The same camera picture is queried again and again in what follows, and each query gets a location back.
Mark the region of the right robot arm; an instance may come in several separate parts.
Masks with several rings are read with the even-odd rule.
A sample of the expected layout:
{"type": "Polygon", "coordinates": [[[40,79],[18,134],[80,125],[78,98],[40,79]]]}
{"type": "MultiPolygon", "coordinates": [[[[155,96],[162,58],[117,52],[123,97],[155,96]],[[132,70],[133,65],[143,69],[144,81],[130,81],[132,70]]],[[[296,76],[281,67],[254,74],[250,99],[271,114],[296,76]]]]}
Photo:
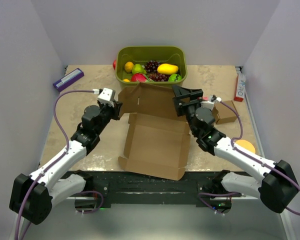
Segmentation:
{"type": "Polygon", "coordinates": [[[200,149],[222,158],[247,175],[223,170],[208,188],[207,196],[229,196],[244,194],[258,198],[271,211],[282,213],[298,194],[298,182],[291,166],[284,160],[275,162],[245,148],[226,136],[214,126],[212,109],[215,104],[226,103],[212,95],[203,99],[201,89],[188,89],[178,85],[172,87],[176,114],[184,116],[200,149]]]}

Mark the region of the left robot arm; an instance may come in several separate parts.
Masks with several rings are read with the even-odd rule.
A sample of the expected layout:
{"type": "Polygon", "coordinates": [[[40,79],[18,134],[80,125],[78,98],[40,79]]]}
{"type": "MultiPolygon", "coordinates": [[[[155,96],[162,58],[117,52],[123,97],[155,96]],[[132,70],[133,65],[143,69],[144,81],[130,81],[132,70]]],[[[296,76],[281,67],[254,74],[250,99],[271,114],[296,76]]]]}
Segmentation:
{"type": "Polygon", "coordinates": [[[113,101],[111,105],[99,102],[86,107],[81,123],[64,149],[30,175],[21,173],[15,178],[9,209],[38,225],[66,198],[79,193],[89,196],[94,190],[91,175],[82,170],[67,178],[64,175],[97,146],[110,120],[120,119],[122,105],[122,102],[113,101]]]}

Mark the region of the large cardboard box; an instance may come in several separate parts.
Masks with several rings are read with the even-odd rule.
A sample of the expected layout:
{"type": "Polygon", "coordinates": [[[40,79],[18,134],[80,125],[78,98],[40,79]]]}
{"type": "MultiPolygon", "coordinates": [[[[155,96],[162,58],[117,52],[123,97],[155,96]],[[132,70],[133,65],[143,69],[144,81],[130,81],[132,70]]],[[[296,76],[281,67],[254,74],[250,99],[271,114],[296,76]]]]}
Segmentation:
{"type": "Polygon", "coordinates": [[[119,93],[120,115],[129,115],[123,155],[118,157],[122,170],[175,181],[183,177],[191,135],[186,118],[177,116],[173,97],[171,88],[149,83],[119,93]]]}

